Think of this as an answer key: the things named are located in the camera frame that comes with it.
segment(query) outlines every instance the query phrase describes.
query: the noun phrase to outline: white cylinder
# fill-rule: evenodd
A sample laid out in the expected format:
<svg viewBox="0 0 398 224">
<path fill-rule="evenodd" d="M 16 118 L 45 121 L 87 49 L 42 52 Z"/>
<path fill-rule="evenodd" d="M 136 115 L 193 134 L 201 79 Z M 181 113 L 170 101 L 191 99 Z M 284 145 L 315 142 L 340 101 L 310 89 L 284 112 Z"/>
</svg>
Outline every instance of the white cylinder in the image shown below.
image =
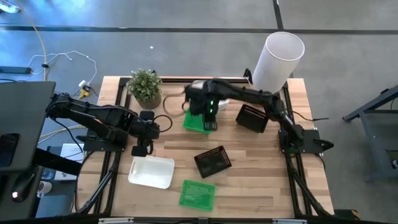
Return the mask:
<svg viewBox="0 0 398 224">
<path fill-rule="evenodd" d="M 37 197 L 41 198 L 51 191 L 52 184 L 47 181 L 40 181 L 39 188 L 37 189 Z"/>
<path fill-rule="evenodd" d="M 296 35 L 288 32 L 269 35 L 254 69 L 255 89 L 278 92 L 293 72 L 304 51 L 304 43 Z"/>
</svg>

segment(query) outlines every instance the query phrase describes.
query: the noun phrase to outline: wood grain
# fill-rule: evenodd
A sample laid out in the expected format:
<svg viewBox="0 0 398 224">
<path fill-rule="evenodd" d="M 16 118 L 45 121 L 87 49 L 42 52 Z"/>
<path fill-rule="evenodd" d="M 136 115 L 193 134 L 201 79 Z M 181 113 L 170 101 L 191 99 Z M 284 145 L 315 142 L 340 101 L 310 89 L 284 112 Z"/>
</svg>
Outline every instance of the wood grain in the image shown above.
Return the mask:
<svg viewBox="0 0 398 224">
<path fill-rule="evenodd" d="M 113 105 L 116 100 L 120 77 L 104 77 L 99 105 Z M 311 118 L 311 110 L 303 79 L 288 80 L 290 99 L 293 109 L 306 118 Z M 181 93 L 184 84 L 164 83 L 162 96 Z M 183 96 L 169 98 L 166 107 L 171 113 L 180 113 Z M 238 126 L 235 117 L 242 103 L 231 100 L 225 111 L 217 115 L 218 130 L 206 135 L 186 130 L 182 127 L 183 116 L 173 118 L 172 128 L 155 140 L 152 156 L 172 158 L 175 170 L 171 186 L 156 189 L 130 184 L 127 175 L 133 157 L 131 148 L 135 139 L 129 138 L 126 152 L 123 153 L 119 167 L 118 181 L 114 195 L 112 216 L 134 217 L 217 217 L 217 218 L 288 218 L 293 217 L 292 200 L 286 164 L 279 151 L 277 131 L 279 124 L 269 122 L 264 133 L 256 134 Z M 142 109 L 132 98 L 130 109 L 140 112 Z M 164 114 L 163 108 L 156 108 L 155 114 Z M 169 126 L 167 119 L 156 120 L 160 129 Z M 305 129 L 313 128 L 312 122 L 295 116 L 297 124 Z M 232 167 L 202 179 L 193 157 L 216 146 L 223 145 L 232 162 Z M 82 168 L 78 181 L 78 204 L 81 207 L 98 185 L 104 153 L 94 153 Z M 328 183 L 319 158 L 303 155 L 303 164 L 307 184 L 314 196 L 333 213 Z M 185 179 L 197 180 L 216 185 L 214 210 L 204 212 L 180 207 L 178 200 L 182 182 Z M 300 208 L 303 209 L 302 193 L 298 188 Z M 108 188 L 105 190 L 103 205 L 106 202 Z"/>
</svg>

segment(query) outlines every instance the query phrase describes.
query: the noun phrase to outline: potted plant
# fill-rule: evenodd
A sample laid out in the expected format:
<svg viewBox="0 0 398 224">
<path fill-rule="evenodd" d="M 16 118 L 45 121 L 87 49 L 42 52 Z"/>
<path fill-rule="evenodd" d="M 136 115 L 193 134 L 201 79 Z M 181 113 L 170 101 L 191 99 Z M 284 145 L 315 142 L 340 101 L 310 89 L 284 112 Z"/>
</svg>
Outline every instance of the potted plant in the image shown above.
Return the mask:
<svg viewBox="0 0 398 224">
<path fill-rule="evenodd" d="M 160 84 L 162 80 L 154 70 L 131 71 L 132 78 L 126 83 L 127 92 L 133 95 L 142 108 L 155 109 L 160 105 Z"/>
</svg>

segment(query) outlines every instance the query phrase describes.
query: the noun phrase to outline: concrete floor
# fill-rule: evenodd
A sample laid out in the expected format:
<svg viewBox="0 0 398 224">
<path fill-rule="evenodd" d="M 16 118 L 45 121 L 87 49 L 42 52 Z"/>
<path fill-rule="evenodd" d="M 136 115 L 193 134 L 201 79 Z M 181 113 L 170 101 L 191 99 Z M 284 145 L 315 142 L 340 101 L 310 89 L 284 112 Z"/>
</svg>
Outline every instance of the concrete floor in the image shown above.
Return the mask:
<svg viewBox="0 0 398 224">
<path fill-rule="evenodd" d="M 394 0 L 279 0 L 288 29 L 398 29 Z M 275 29 L 271 0 L 117 0 L 21 1 L 37 25 L 103 27 L 200 27 Z M 28 25 L 23 14 L 0 14 L 0 23 Z M 0 65 L 26 66 L 42 54 L 34 32 L 0 30 Z M 105 75 L 128 75 L 137 68 L 161 75 L 241 77 L 254 69 L 268 34 L 90 33 L 41 32 L 47 53 L 77 50 L 97 62 L 93 87 Z M 372 171 L 369 144 L 361 123 L 341 117 L 398 84 L 396 35 L 299 35 L 306 53 L 294 71 L 305 79 L 316 126 L 322 138 L 335 143 L 325 153 L 326 174 L 334 208 L 356 209 L 364 220 L 398 222 L 398 180 L 365 182 Z M 51 63 L 49 80 L 57 91 L 74 93 L 90 79 L 93 64 L 79 55 Z M 37 59 L 33 68 L 40 68 Z M 0 75 L 16 80 L 41 80 L 42 75 Z M 96 102 L 96 97 L 88 100 Z M 58 129 L 46 121 L 43 133 Z M 84 134 L 82 129 L 74 135 Z M 72 143 L 67 133 L 40 145 Z"/>
</svg>

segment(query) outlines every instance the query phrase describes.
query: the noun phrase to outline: green tray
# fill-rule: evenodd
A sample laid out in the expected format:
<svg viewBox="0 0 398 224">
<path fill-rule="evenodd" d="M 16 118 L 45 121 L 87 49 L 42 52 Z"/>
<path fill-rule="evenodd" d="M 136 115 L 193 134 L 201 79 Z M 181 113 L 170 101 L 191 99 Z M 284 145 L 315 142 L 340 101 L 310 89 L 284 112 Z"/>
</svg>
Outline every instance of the green tray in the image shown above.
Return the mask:
<svg viewBox="0 0 398 224">
<path fill-rule="evenodd" d="M 213 211 L 216 186 L 192 180 L 184 180 L 180 205 L 205 211 Z"/>
<path fill-rule="evenodd" d="M 203 128 L 203 115 L 192 115 L 189 110 L 185 112 L 185 119 L 182 126 L 188 130 L 198 131 L 203 134 L 211 133 L 211 131 Z"/>
</svg>

